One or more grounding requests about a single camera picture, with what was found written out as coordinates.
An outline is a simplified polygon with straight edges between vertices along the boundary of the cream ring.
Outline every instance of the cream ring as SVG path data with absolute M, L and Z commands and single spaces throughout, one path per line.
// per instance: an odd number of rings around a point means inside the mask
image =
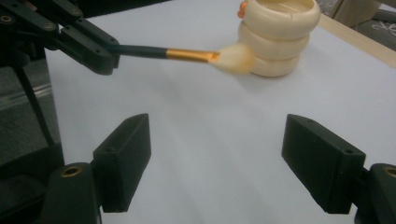
M 255 34 L 242 21 L 238 29 L 239 41 L 251 46 L 259 58 L 283 60 L 297 57 L 306 47 L 309 35 L 293 40 L 271 39 Z
M 300 60 L 300 56 L 287 60 L 267 60 L 256 58 L 250 73 L 263 77 L 280 77 L 293 71 Z
M 308 35 L 319 19 L 320 9 L 315 0 L 248 0 L 244 16 L 250 30 L 274 39 Z

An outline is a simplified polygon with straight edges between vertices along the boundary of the paintbrush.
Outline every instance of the paintbrush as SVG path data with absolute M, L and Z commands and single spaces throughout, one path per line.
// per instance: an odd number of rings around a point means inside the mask
M 192 49 L 167 49 L 146 46 L 111 45 L 106 49 L 114 54 L 143 58 L 181 60 L 210 63 L 231 74 L 246 74 L 251 71 L 255 56 L 253 50 L 242 43 L 236 43 L 218 51 Z

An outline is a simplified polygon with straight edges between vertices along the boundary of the white table surface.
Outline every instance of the white table surface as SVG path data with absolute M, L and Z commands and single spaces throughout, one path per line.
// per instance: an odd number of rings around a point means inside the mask
M 237 40 L 241 0 L 175 0 L 91 19 L 122 44 L 221 49 Z M 99 76 L 48 51 L 66 163 L 124 120 L 148 113 L 152 156 L 130 210 L 104 223 L 353 223 L 328 215 L 280 156 L 287 114 L 316 120 L 396 163 L 396 71 L 316 28 L 294 72 L 232 76 L 208 64 L 122 57 Z

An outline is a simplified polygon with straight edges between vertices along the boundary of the brush handle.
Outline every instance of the brush handle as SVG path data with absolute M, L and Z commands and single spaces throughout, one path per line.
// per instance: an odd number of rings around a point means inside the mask
M 135 45 L 109 45 L 105 48 L 114 54 L 154 59 L 167 59 L 166 51 L 168 51 L 165 48 Z

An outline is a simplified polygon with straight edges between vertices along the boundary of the brass screw insert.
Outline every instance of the brass screw insert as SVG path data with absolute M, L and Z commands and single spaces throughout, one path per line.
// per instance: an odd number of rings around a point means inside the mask
M 80 167 L 80 166 L 71 166 L 71 167 L 68 167 L 67 169 L 64 169 L 62 171 L 61 176 L 62 177 L 72 177 L 72 176 L 78 175 L 81 172 L 82 172 L 82 167 Z
M 9 16 L 1 16 L 1 17 L 0 17 L 0 20 L 1 20 L 1 21 L 4 21 L 4 22 L 10 22 L 10 21 L 12 21 L 12 19 L 11 19 Z
M 395 168 L 392 168 L 392 167 L 385 168 L 385 172 L 387 172 L 388 175 L 396 177 L 396 169 Z
M 79 10 L 76 8 L 73 8 L 72 13 L 73 13 L 73 15 L 79 15 Z
M 47 23 L 44 24 L 44 27 L 45 27 L 46 29 L 52 29 L 53 26 L 52 26 L 51 23 L 47 22 Z

